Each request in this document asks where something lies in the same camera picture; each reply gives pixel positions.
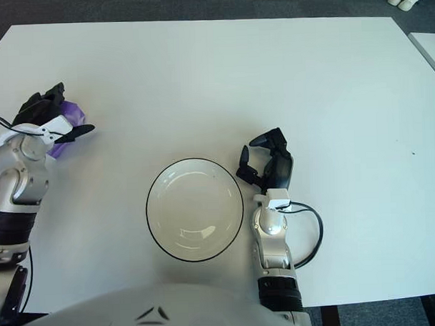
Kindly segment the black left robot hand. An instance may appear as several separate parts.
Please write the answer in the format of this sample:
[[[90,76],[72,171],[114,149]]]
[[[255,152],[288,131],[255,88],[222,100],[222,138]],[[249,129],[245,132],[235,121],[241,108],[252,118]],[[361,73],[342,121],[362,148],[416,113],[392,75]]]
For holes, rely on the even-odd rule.
[[[57,139],[57,144],[74,142],[76,138],[95,130],[96,127],[93,124],[85,123],[85,113],[78,104],[65,100],[64,91],[65,86],[60,82],[42,95],[33,94],[21,106],[12,125],[30,123],[43,126],[56,117],[65,117],[73,129],[68,134],[58,131],[61,136]]]

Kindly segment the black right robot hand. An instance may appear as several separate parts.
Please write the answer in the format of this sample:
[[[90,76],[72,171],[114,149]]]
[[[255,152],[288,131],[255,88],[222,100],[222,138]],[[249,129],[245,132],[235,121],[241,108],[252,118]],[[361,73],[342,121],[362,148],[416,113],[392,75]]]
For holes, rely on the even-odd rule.
[[[288,189],[294,162],[280,128],[255,137],[249,142],[249,146],[267,149],[270,160],[265,165],[263,174],[259,176],[257,170],[249,166],[249,148],[244,145],[236,176],[247,184],[256,185],[261,194],[266,194],[268,189]]]

